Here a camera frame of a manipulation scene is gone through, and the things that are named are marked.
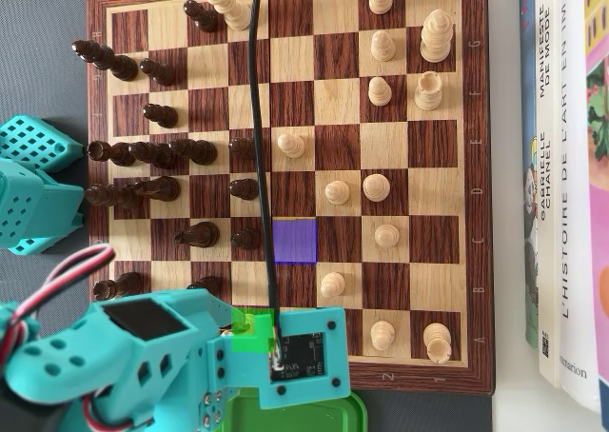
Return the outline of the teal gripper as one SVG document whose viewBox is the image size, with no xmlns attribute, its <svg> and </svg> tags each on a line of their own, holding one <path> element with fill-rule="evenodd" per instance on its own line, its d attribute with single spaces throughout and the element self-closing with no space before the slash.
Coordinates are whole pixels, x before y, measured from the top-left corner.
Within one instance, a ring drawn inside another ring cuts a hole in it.
<svg viewBox="0 0 609 432">
<path fill-rule="evenodd" d="M 223 329 L 230 327 L 231 308 L 204 289 L 192 289 L 203 297 L 201 311 L 192 322 L 197 337 L 191 361 L 195 386 L 197 425 L 196 431 L 218 431 L 226 416 L 227 344 L 229 335 Z"/>
</svg>

